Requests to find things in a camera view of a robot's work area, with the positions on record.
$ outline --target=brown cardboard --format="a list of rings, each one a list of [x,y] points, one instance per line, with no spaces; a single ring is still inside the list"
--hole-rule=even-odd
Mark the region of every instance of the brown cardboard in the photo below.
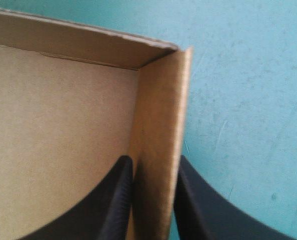
[[[0,11],[0,45],[127,69],[178,50],[169,42],[12,11]]]
[[[0,10],[0,240],[69,210],[124,154],[128,239],[167,239],[192,52],[177,49]]]

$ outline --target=textured wall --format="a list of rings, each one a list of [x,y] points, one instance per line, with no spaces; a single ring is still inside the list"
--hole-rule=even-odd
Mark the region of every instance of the textured wall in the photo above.
[[[183,153],[229,201],[297,238],[297,0],[0,0],[0,7],[193,45]]]

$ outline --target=cardboard flap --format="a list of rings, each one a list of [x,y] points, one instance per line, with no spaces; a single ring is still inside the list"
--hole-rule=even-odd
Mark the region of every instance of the cardboard flap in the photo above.
[[[127,69],[178,49],[169,42],[7,10],[0,10],[0,45]]]
[[[135,165],[135,189],[128,239],[168,238],[191,57],[192,49],[178,51],[139,70],[129,146]]]

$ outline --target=black curved object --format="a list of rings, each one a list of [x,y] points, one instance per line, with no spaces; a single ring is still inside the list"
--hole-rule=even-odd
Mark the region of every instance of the black curved object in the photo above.
[[[132,159],[121,156],[77,205],[20,240],[125,240],[132,182]]]
[[[181,240],[293,240],[219,195],[181,156],[174,211]]]

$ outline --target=corrugated cardboard edge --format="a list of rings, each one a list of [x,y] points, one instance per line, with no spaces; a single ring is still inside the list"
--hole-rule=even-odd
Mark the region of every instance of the corrugated cardboard edge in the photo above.
[[[134,199],[129,240],[166,240],[177,183],[193,49],[139,70],[129,155]]]

